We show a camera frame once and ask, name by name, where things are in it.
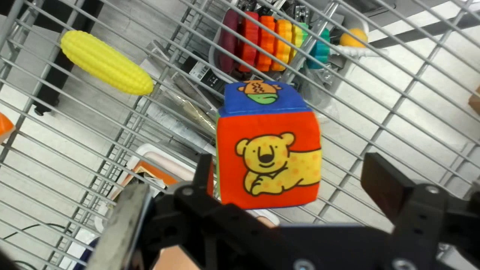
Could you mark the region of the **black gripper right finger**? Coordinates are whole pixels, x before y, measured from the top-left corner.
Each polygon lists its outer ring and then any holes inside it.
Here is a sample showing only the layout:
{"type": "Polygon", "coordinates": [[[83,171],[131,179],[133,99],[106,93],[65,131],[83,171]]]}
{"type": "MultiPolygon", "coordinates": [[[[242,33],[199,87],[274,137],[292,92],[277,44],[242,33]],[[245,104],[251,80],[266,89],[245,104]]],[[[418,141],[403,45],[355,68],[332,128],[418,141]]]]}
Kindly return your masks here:
{"type": "Polygon", "coordinates": [[[415,183],[379,153],[367,153],[359,183],[388,221],[394,221],[415,183]]]}

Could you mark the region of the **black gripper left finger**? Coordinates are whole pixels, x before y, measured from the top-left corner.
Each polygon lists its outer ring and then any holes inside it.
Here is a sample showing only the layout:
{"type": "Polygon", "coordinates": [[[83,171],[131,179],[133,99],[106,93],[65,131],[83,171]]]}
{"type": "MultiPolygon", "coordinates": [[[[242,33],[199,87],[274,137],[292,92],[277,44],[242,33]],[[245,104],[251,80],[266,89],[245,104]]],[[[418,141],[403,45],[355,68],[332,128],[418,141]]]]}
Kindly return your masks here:
{"type": "Polygon", "coordinates": [[[200,155],[194,177],[193,177],[193,186],[199,191],[203,191],[206,195],[212,195],[214,191],[214,165],[212,165],[212,156],[211,155],[200,155]]]}

